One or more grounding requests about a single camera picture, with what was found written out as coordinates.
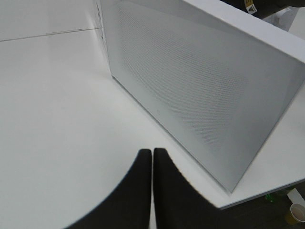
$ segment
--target white surface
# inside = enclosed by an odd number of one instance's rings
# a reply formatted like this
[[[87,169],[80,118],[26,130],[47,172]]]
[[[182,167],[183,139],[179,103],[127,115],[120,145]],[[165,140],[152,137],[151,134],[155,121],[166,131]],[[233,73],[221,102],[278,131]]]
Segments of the white surface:
[[[92,0],[1,0],[0,41],[94,28]]]
[[[305,40],[305,7],[299,9],[289,32]]]
[[[293,204],[300,204],[302,206],[305,206],[305,200],[301,196],[301,194],[296,190],[296,188],[292,189],[287,196],[291,200]]]
[[[68,226],[140,148],[167,148],[217,207],[305,178],[304,88],[229,194],[112,80],[95,31],[0,42],[0,53],[0,228]]]

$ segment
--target sticker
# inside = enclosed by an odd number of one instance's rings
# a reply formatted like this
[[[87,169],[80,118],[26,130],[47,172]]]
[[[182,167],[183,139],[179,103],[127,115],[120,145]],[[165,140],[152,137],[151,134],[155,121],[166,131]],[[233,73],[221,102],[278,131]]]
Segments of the sticker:
[[[253,0],[244,0],[244,4],[249,14],[254,14],[257,12],[257,9],[253,3]]]

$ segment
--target white table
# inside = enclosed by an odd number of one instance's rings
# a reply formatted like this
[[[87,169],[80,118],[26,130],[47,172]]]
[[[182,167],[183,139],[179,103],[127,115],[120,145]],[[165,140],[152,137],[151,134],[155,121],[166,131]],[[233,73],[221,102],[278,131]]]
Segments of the white table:
[[[62,228],[165,147],[219,208],[305,178],[305,89],[232,194],[111,77],[96,31],[0,42],[0,228]]]

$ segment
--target dark floor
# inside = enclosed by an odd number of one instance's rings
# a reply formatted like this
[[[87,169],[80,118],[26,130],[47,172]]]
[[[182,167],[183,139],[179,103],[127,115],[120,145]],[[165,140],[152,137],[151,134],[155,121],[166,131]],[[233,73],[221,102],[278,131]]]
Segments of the dark floor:
[[[305,197],[305,182],[287,189],[296,188]],[[292,204],[283,192],[271,194],[273,202],[266,200],[265,196],[246,203],[228,208],[237,220],[247,229],[305,229],[305,223],[288,225],[284,216]]]

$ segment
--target paper cup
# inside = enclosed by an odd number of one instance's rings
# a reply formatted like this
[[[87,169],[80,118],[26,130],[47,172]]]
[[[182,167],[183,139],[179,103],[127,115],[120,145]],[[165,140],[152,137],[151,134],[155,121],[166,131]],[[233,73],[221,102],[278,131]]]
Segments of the paper cup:
[[[285,215],[288,224],[294,225],[305,222],[305,207],[300,204],[293,204]]]

